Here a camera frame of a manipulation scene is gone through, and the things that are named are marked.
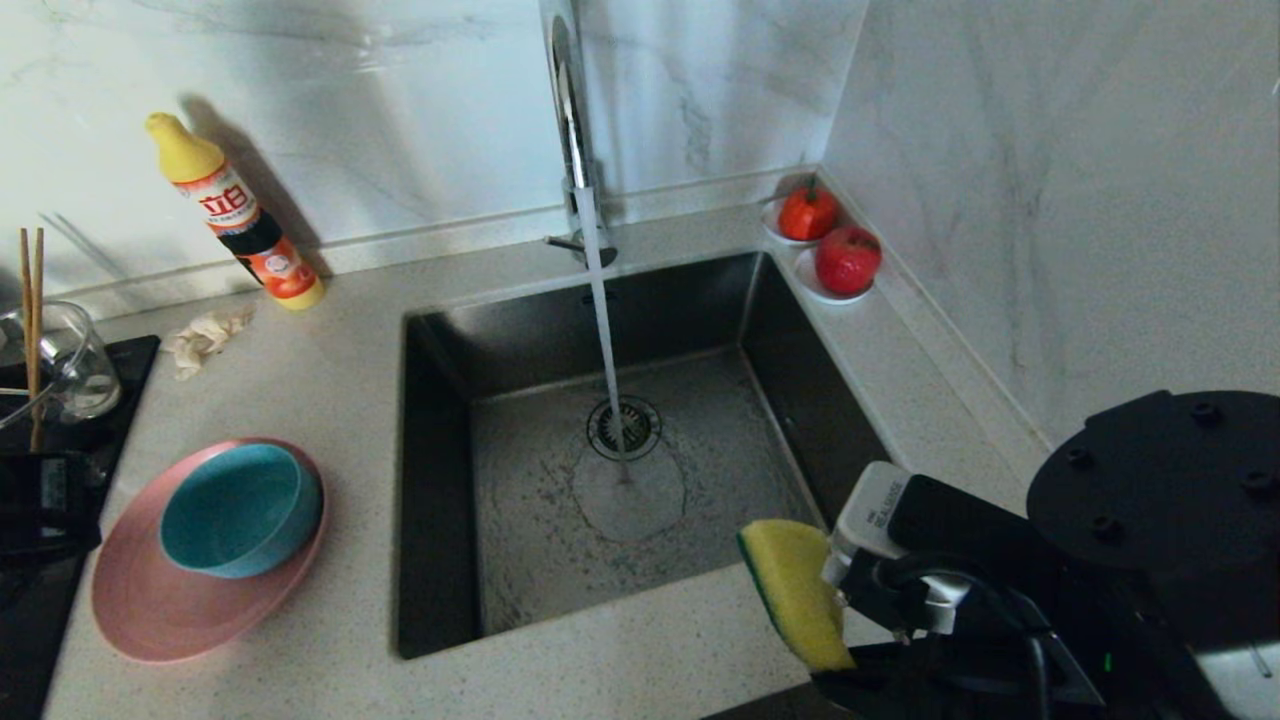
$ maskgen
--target teal bowl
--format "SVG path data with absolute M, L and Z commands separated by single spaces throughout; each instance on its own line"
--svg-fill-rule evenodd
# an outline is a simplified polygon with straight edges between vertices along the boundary
M 260 575 L 302 547 L 320 521 L 320 486 L 288 450 L 233 447 L 196 468 L 160 519 L 179 568 L 218 578 Z

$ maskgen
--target tomato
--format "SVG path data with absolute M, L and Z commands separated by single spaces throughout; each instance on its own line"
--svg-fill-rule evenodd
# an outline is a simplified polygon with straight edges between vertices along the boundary
M 836 227 L 840 204 L 836 196 L 809 181 L 787 196 L 778 213 L 778 232 L 791 240 L 818 240 Z

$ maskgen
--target yellow bottle cap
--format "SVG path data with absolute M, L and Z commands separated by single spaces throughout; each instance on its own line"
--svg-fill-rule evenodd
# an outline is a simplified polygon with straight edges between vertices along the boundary
M 146 128 L 160 151 L 160 173 L 169 182 L 187 183 L 206 178 L 227 161 L 221 149 L 191 135 L 182 120 L 168 113 L 147 115 Z

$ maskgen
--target apple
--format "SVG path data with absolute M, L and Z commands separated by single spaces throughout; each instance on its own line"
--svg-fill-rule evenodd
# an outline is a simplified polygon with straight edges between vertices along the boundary
M 814 270 L 822 287 L 836 295 L 861 295 L 879 270 L 881 247 L 874 234 L 856 225 L 836 228 L 818 242 Z

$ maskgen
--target water stream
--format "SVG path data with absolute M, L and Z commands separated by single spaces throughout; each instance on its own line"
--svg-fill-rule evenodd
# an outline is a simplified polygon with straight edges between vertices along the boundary
M 618 402 L 618 372 L 613 365 L 613 336 L 609 333 L 609 307 L 604 299 L 604 265 L 600 263 L 600 231 L 595 217 L 595 191 L 590 187 L 575 187 L 573 199 L 582 223 L 582 246 L 586 254 L 586 269 L 591 277 L 591 300 L 595 305 L 595 325 L 600 333 L 600 354 L 604 356 L 604 380 L 609 386 L 609 409 L 613 411 L 611 425 L 618 445 L 622 466 L 622 479 L 630 482 L 626 464 L 626 438 L 622 434 L 622 407 Z

